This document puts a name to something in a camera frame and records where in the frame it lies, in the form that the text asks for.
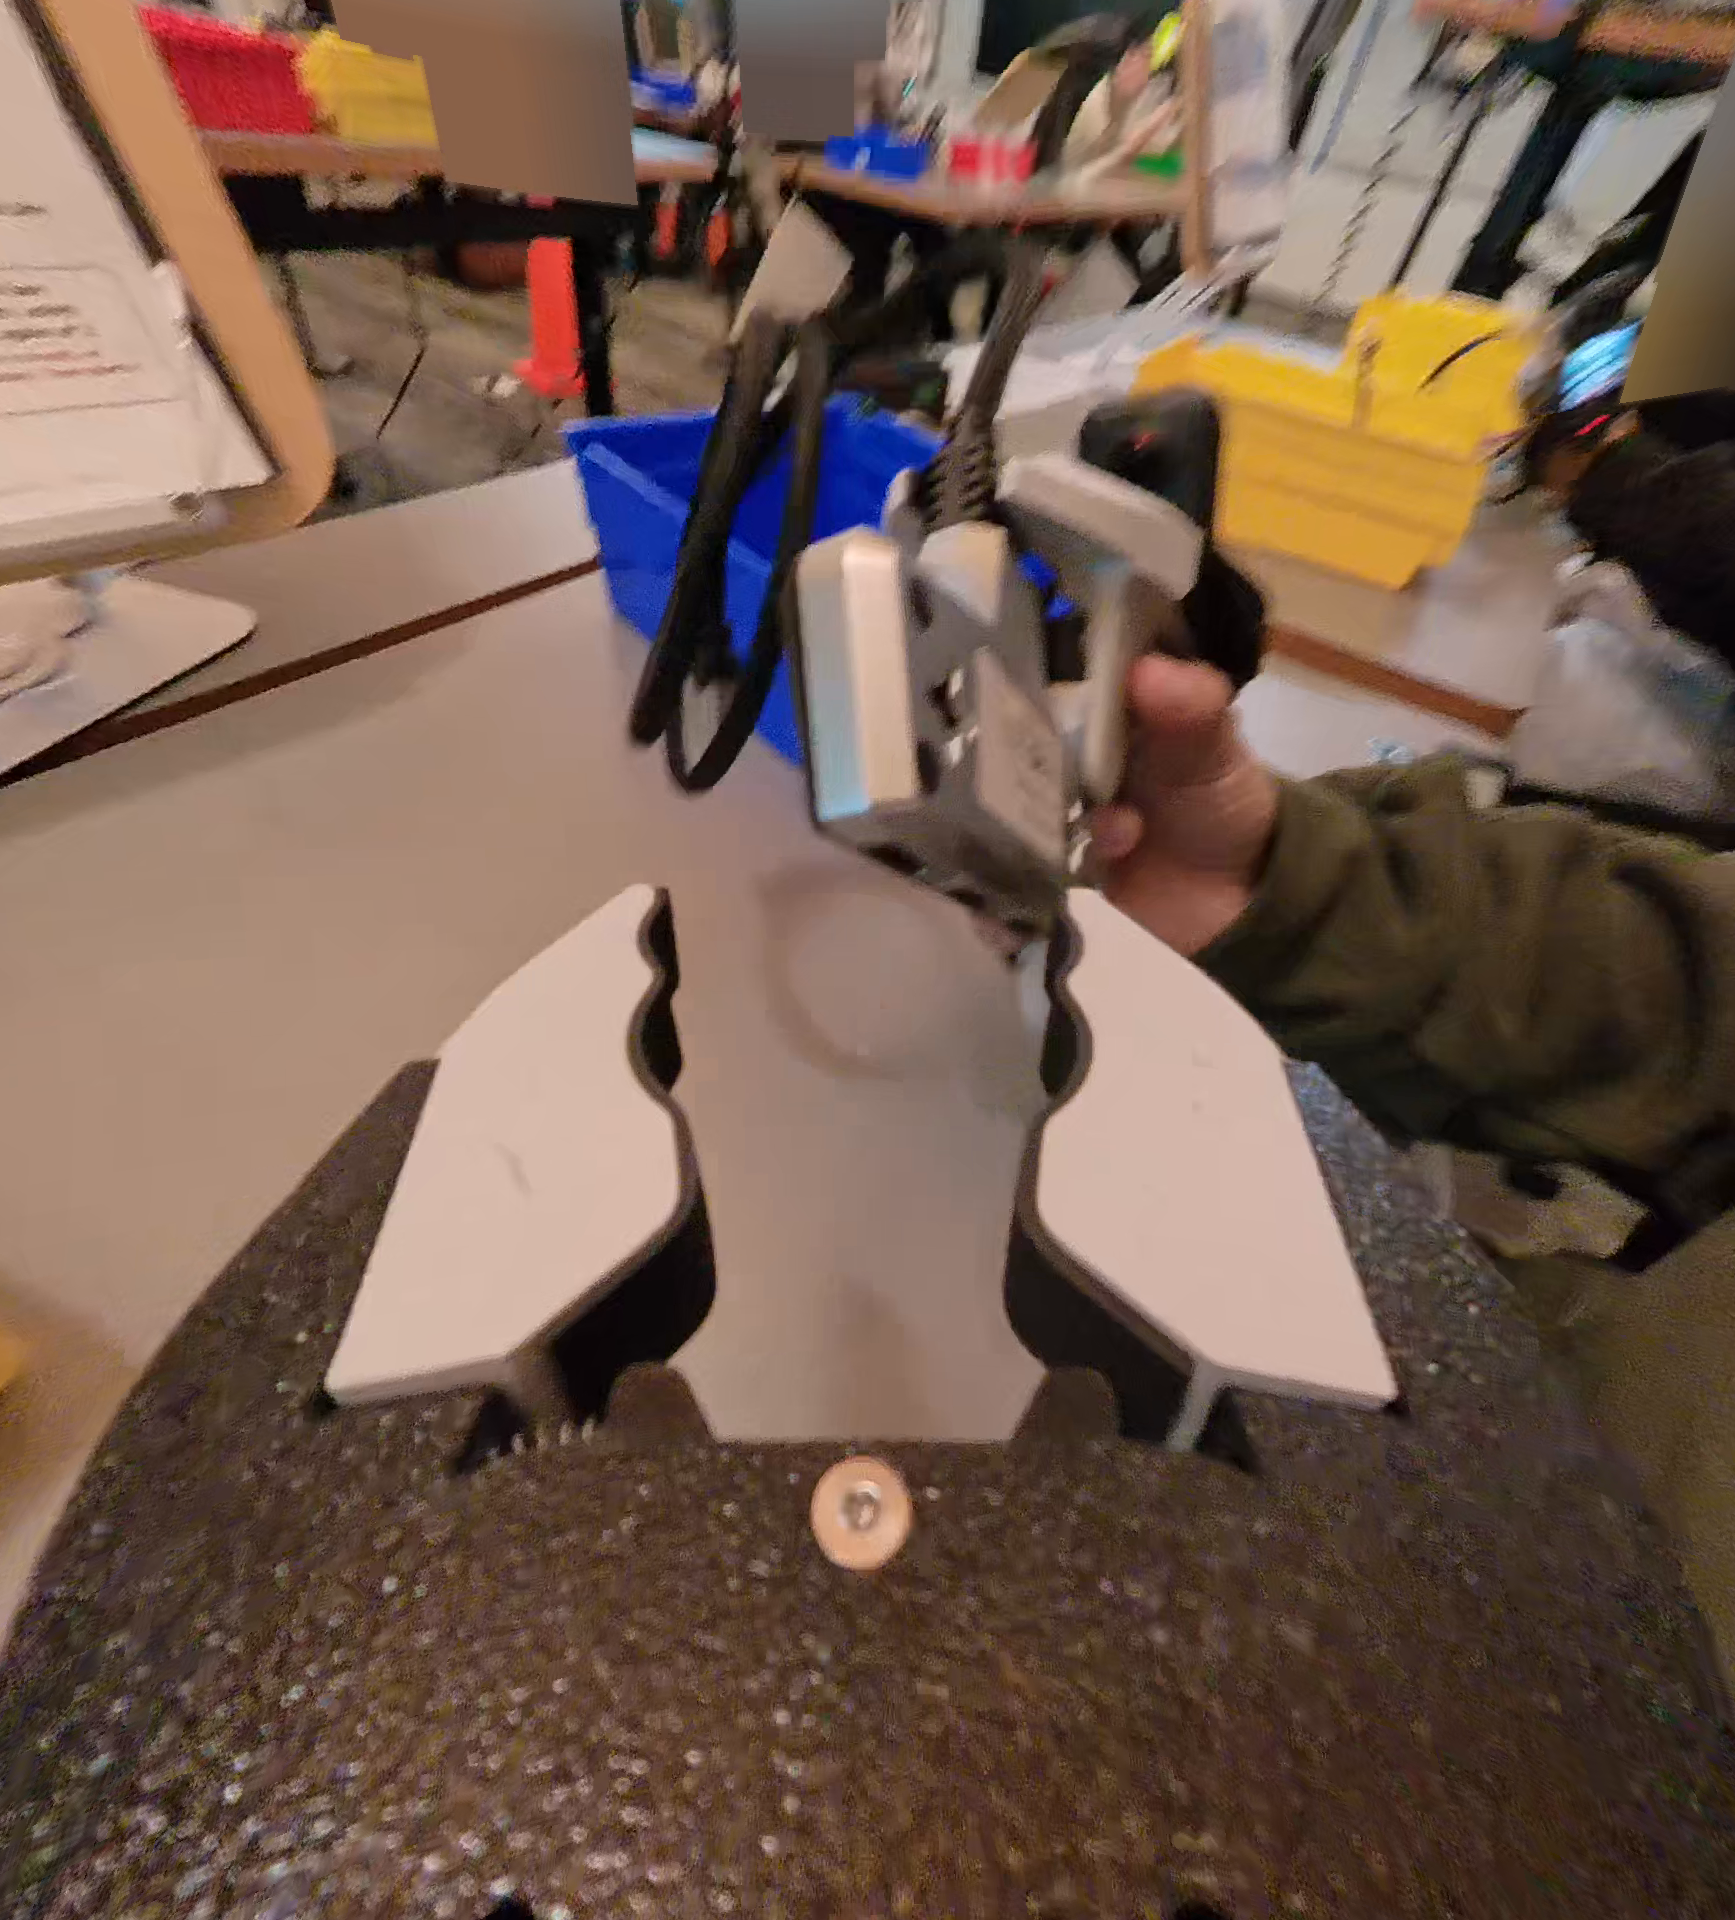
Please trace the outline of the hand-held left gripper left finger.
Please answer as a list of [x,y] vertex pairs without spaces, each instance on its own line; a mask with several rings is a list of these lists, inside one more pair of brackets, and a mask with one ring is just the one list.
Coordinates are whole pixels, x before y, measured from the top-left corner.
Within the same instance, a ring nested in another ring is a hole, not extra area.
[[601,1412],[715,1298],[669,894],[633,882],[444,1044],[328,1363],[342,1409],[490,1389]]

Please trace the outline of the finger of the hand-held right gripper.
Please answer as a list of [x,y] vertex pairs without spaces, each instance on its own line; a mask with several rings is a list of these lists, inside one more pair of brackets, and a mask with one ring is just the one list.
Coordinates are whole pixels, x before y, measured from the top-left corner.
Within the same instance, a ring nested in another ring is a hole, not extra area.
[[1163,598],[1197,586],[1205,533],[1179,507],[1071,452],[1005,464],[1005,518],[1073,596],[1103,567],[1121,567]]
[[793,568],[803,766],[819,827],[869,827],[919,797],[903,556],[851,529]]

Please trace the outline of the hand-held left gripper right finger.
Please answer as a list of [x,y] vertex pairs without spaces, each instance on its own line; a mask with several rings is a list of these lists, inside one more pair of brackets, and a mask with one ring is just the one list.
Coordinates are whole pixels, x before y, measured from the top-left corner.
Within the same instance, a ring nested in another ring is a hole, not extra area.
[[1027,1354],[1103,1381],[1135,1445],[1199,1445],[1237,1396],[1395,1412],[1275,1042],[1091,888],[1067,896],[1045,994],[1005,1257]]

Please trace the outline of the blue plastic bin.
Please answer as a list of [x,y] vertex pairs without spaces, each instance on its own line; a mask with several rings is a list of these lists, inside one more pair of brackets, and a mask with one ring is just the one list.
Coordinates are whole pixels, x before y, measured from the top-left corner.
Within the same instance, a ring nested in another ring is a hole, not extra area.
[[753,738],[803,766],[791,583],[807,547],[851,529],[895,540],[907,620],[911,554],[951,527],[1001,527],[1049,585],[999,518],[993,424],[975,411],[927,435],[855,397],[813,413],[735,394],[717,415],[587,423],[574,452],[615,612],[649,645],[631,742],[661,748],[691,797]]

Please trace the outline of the grey desk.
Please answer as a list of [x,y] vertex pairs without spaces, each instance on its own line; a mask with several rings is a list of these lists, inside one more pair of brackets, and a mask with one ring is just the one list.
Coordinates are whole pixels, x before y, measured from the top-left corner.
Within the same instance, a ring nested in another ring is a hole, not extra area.
[[945,900],[821,841],[765,748],[625,740],[639,638],[562,466],[160,568],[256,636],[0,789],[0,1644],[90,1448],[404,1065],[633,882],[671,892],[679,1096],[737,1436],[997,1438],[1037,1047]]

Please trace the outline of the person's right hand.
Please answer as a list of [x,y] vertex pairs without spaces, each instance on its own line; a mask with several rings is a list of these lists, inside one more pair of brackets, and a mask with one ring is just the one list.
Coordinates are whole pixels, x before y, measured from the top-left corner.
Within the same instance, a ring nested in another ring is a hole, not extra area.
[[1279,785],[1247,747],[1215,668],[1149,652],[1125,678],[1117,797],[1091,815],[1087,874],[1147,934],[1193,959],[1249,907]]

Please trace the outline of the large yellow storage bin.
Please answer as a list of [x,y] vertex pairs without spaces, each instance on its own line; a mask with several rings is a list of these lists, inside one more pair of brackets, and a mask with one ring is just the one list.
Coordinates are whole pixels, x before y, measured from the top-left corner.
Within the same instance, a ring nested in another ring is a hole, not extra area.
[[1397,592],[1465,540],[1525,423],[1535,319],[1459,294],[1363,300],[1339,348],[1219,325],[1155,348],[1139,397],[1215,405],[1215,540]]

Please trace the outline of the wooden background table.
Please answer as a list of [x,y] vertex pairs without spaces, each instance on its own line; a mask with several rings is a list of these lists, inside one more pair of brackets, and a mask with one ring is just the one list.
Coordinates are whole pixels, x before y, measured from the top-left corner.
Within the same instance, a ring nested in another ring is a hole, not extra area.
[[[370,147],[330,135],[202,130],[202,150],[226,179],[442,180],[438,149]],[[773,180],[877,206],[951,229],[1041,229],[1061,225],[1177,223],[1211,233],[1203,192],[1183,180],[1133,175],[1049,177],[1025,183],[977,183],[927,172],[915,180],[827,164],[819,157],[773,157]]]

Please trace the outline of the orange traffic cone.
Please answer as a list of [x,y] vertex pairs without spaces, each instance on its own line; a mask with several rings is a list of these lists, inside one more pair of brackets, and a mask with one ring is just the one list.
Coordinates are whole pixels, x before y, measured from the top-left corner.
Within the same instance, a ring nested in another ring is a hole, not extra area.
[[583,403],[583,325],[572,242],[536,238],[526,253],[530,339],[512,376],[544,403]]

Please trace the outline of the small yellow storage bin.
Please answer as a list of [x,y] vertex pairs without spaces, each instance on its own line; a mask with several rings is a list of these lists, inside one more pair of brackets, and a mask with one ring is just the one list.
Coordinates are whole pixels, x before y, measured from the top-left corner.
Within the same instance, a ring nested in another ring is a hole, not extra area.
[[326,132],[356,147],[440,149],[420,58],[382,55],[334,28],[306,37],[298,72]]

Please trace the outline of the red storage bin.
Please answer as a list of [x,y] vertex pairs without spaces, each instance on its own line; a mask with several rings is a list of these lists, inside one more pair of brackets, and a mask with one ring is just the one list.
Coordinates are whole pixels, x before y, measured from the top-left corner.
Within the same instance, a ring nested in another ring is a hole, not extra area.
[[172,5],[138,5],[136,18],[198,132],[318,132],[298,37]]

